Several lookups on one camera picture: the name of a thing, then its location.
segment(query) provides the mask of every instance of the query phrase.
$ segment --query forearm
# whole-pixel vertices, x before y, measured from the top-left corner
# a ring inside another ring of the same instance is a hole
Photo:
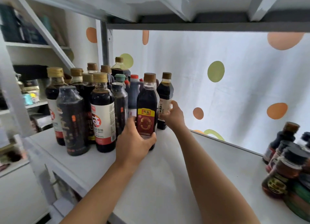
[[[238,189],[195,140],[188,128],[175,130],[204,223],[259,223]]]
[[[61,224],[106,223],[132,175],[133,171],[112,164]]]

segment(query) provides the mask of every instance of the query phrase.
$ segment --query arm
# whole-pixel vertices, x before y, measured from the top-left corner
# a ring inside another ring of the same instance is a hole
[[[155,142],[155,133],[150,139],[142,139],[134,117],[129,118],[118,136],[115,162],[61,224],[106,223],[130,178]]]
[[[255,213],[238,189],[185,126],[183,112],[175,101],[168,115],[161,115],[175,133],[185,160],[189,180],[203,223],[259,224]]]

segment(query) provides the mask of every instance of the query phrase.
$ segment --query orange circle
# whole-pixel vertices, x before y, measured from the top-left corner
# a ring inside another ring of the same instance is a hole
[[[193,110],[193,115],[197,120],[201,120],[203,118],[203,110],[199,107],[196,107]]]
[[[274,120],[281,119],[287,112],[288,105],[284,102],[272,104],[267,109],[267,115]]]
[[[86,37],[91,43],[97,43],[97,30],[96,28],[89,27],[86,29]]]
[[[267,40],[276,50],[288,50],[297,45],[303,36],[303,32],[269,32]]]
[[[200,130],[197,130],[197,129],[196,129],[196,130],[194,130],[194,131],[195,131],[195,132],[199,132],[199,133],[202,133],[202,134],[203,134],[203,132],[202,132],[202,131],[200,131]]]
[[[147,45],[149,42],[149,32],[148,30],[143,30],[142,31],[142,43],[144,45]]]

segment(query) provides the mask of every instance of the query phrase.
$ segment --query brown bottle cap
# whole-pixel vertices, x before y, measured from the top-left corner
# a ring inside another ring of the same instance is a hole
[[[94,82],[94,76],[91,73],[83,74],[83,82]]]
[[[111,66],[109,66],[109,65],[101,65],[101,70],[100,70],[100,72],[112,73],[112,71],[111,71]]]
[[[48,67],[47,76],[51,77],[64,77],[64,70],[61,67]]]
[[[124,62],[124,58],[122,58],[122,57],[115,57],[115,62]]]
[[[83,76],[82,68],[71,68],[70,71],[72,76]]]
[[[292,133],[296,133],[299,129],[300,125],[293,122],[286,122],[283,128],[283,131],[290,131]]]
[[[96,83],[108,82],[108,76],[106,73],[98,72],[98,73],[94,73],[93,76],[94,76],[94,82]]]
[[[155,73],[144,73],[143,81],[156,83],[156,74]]]
[[[98,70],[98,66],[94,62],[89,62],[89,63],[87,63],[87,70],[89,70],[89,71],[97,71]]]
[[[171,80],[171,73],[170,72],[163,72],[162,78],[166,80]]]

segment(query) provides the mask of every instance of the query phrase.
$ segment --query hand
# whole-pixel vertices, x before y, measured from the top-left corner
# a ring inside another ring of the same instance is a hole
[[[177,129],[186,127],[184,122],[183,111],[180,109],[176,101],[171,101],[173,108],[167,114],[159,114],[159,117],[163,119],[167,126],[175,131]]]
[[[143,139],[137,131],[134,120],[134,116],[128,118],[122,134],[117,137],[115,160],[116,164],[132,172],[137,169],[151,146],[156,143],[155,132],[151,138]]]

